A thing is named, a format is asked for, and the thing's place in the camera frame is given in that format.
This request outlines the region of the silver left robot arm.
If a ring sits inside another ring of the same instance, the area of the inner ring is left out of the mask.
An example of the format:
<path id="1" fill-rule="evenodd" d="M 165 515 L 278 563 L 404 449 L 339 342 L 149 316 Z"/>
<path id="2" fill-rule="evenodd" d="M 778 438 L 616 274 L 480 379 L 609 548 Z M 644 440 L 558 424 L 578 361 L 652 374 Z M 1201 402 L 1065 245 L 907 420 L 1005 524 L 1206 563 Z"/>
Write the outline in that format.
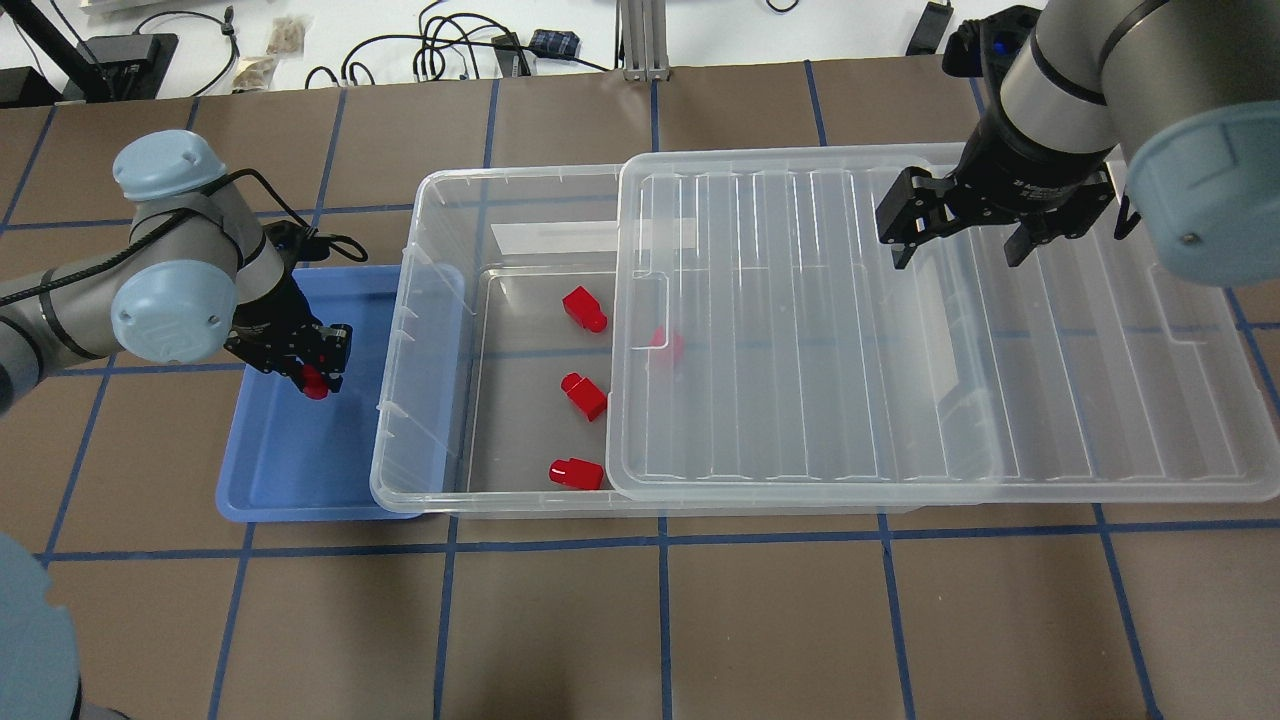
<path id="1" fill-rule="evenodd" d="M 298 263 L 366 249 L 324 234 L 294 209 L 264 223 L 229 170 L 186 129 L 146 135 L 116 155 L 113 176 L 134 204 L 123 250 L 3 284 L 1 406 L 54 372 L 128 352 L 150 363 L 201 363 L 228 351 L 287 378 L 303 396 L 339 392 L 353 331 L 319 320 L 294 279 Z"/>

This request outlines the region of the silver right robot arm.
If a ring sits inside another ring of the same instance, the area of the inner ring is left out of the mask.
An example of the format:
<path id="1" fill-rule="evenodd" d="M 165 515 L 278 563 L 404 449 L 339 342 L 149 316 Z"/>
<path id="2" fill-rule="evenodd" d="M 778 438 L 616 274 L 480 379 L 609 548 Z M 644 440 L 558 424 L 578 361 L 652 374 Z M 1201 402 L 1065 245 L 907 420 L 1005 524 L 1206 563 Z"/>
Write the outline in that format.
<path id="1" fill-rule="evenodd" d="M 904 269 L 924 243 L 1014 225 L 1018 266 L 1085 234 L 1144 224 L 1158 261 L 1197 284 L 1277 278 L 1275 1 L 1050 1 L 963 23 L 943 70 L 989 101 L 943 177 L 900 172 L 876 209 Z"/>

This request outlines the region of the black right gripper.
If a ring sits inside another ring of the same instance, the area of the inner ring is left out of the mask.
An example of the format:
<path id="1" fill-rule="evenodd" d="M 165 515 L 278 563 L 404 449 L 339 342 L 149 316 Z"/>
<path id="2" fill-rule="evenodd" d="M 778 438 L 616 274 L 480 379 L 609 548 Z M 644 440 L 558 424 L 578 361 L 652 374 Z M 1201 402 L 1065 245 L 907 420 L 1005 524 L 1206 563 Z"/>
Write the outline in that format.
<path id="1" fill-rule="evenodd" d="M 966 142 L 955 168 L 937 176 L 906 167 L 876 206 L 877 238 L 905 270 L 932 240 L 987 225 L 1012 225 L 1004 243 L 1010 268 L 1039 246 L 1080 238 L 1116 197 L 1106 160 L 1110 143 L 1092 152 L 1065 152 L 993 129 Z"/>

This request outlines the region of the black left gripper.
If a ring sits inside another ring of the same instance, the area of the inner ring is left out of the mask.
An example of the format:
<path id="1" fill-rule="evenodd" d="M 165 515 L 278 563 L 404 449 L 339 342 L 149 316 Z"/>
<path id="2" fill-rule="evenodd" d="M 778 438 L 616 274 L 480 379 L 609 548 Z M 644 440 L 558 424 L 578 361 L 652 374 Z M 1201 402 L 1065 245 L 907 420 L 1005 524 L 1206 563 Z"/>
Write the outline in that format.
<path id="1" fill-rule="evenodd" d="M 278 284 L 262 297 L 236 307 L 223 347 L 262 374 L 278 374 L 298 386 L 302 365 L 342 386 L 353 328 L 321 323 L 297 284 Z"/>

